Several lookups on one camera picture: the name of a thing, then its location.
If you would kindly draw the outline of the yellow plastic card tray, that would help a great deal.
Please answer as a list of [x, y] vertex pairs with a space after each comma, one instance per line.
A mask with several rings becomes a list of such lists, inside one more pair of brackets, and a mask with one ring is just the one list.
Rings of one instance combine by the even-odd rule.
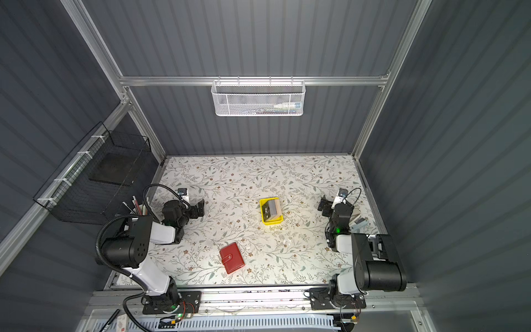
[[261, 199], [259, 205], [264, 225], [278, 225], [283, 222], [281, 201], [278, 197]]

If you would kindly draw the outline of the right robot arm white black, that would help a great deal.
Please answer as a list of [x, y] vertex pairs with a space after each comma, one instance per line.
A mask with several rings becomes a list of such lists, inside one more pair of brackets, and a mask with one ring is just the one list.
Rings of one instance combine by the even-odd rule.
[[329, 281], [329, 295], [356, 296], [367, 291], [404, 291], [407, 277], [390, 235], [354, 233], [350, 229], [354, 205], [345, 197], [329, 201], [323, 196], [317, 210], [329, 219], [325, 228], [328, 248], [350, 255], [352, 269]]

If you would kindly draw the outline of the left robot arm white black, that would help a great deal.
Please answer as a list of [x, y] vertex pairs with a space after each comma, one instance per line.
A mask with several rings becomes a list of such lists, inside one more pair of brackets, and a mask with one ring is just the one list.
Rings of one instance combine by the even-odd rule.
[[105, 229], [97, 237], [96, 262], [134, 280], [145, 295], [167, 295], [174, 280], [149, 258], [149, 245], [174, 245], [181, 243], [184, 227], [191, 219], [205, 214], [205, 201], [194, 206], [186, 201], [171, 200], [163, 205], [163, 221], [157, 222], [152, 215], [118, 217], [116, 221], [131, 221], [128, 229], [114, 237], [103, 238]]

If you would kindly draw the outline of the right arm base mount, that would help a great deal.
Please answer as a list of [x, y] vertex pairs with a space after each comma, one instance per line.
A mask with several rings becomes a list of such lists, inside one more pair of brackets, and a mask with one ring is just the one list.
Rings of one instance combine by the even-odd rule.
[[311, 288], [307, 291], [311, 308], [314, 311], [325, 310], [354, 310], [361, 311], [366, 308], [365, 299], [360, 295], [344, 295], [341, 293], [332, 295], [328, 288]]

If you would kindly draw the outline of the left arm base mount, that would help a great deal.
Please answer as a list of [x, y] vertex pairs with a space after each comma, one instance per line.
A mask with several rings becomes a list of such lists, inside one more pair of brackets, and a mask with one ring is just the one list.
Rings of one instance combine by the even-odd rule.
[[178, 291], [173, 294], [141, 297], [145, 315], [196, 314], [199, 312], [200, 291]]

